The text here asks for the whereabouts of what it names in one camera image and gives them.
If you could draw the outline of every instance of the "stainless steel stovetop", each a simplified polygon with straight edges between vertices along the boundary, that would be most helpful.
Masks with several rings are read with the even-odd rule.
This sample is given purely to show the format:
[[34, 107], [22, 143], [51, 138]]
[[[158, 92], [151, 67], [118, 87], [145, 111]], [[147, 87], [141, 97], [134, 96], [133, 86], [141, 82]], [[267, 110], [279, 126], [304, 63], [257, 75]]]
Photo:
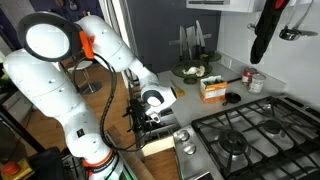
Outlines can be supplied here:
[[299, 179], [320, 166], [320, 117], [268, 97], [192, 121], [173, 134], [182, 179]]

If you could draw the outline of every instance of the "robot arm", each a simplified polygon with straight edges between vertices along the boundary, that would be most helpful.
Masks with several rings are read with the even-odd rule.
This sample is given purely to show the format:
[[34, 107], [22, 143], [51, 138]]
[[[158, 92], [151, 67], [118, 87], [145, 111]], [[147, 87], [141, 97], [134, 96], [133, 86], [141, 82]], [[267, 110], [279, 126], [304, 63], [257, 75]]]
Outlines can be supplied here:
[[[95, 115], [55, 62], [79, 53], [85, 46], [91, 50], [91, 58], [99, 54], [117, 72], [131, 69], [139, 77], [142, 99], [150, 104], [146, 114], [156, 121], [159, 121], [157, 114], [173, 104], [176, 97], [171, 88], [159, 86], [157, 77], [143, 67], [101, 18], [87, 16], [77, 24], [51, 13], [24, 17], [18, 26], [18, 38], [24, 49], [9, 54], [4, 69], [41, 112], [61, 123], [71, 154], [84, 158], [91, 172], [90, 180], [116, 179], [123, 169], [120, 156], [103, 143]], [[79, 38], [81, 32], [87, 34], [87, 44]], [[94, 37], [92, 44], [88, 43], [89, 37]], [[103, 59], [96, 59], [107, 68]]]
[[[142, 100], [150, 105], [145, 113], [156, 122], [160, 122], [158, 113], [171, 106], [176, 100], [173, 89], [159, 86], [157, 76], [143, 66], [118, 34], [101, 18], [87, 16], [77, 24], [88, 37], [94, 37], [92, 42], [94, 53], [102, 56], [117, 72], [130, 69], [138, 76]], [[99, 57], [95, 56], [95, 59], [108, 68]]]

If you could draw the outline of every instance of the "pan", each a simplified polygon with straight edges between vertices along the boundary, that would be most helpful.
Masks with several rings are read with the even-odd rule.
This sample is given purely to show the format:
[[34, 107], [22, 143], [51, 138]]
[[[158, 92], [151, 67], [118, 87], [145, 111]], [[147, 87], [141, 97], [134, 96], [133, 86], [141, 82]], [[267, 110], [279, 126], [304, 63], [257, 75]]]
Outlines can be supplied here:
[[226, 98], [226, 101], [222, 104], [222, 106], [226, 106], [228, 103], [236, 104], [239, 101], [241, 101], [241, 96], [233, 92], [227, 93], [225, 95], [225, 98]]

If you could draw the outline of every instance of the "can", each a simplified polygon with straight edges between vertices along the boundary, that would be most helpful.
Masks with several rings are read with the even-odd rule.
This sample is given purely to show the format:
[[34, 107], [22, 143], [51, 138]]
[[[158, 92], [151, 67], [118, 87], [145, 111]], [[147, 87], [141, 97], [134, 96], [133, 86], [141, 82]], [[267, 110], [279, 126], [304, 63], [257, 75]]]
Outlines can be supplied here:
[[256, 74], [257, 72], [258, 71], [252, 67], [244, 68], [244, 71], [242, 74], [242, 84], [245, 86], [248, 86], [251, 83], [252, 75]]
[[248, 91], [253, 94], [259, 94], [263, 87], [263, 81], [266, 77], [262, 74], [254, 74], [252, 75], [252, 82], [249, 85]]

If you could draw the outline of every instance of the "white wall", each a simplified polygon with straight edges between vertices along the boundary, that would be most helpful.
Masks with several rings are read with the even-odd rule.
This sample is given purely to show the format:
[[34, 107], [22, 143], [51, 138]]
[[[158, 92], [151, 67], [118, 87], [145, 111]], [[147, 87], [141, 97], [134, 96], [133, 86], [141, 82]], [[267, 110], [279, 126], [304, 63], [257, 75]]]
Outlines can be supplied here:
[[[299, 7], [293, 23], [303, 15], [307, 6], [308, 4]], [[250, 51], [256, 36], [253, 31], [247, 29], [247, 24], [255, 23], [261, 13], [223, 12], [218, 51], [287, 83], [287, 94], [320, 109], [320, 35], [300, 37], [291, 42], [280, 39], [279, 33], [291, 10], [292, 7], [288, 7], [283, 11], [268, 50], [258, 65], [250, 63]], [[315, 0], [300, 29], [320, 34], [319, 20], [320, 0]]]

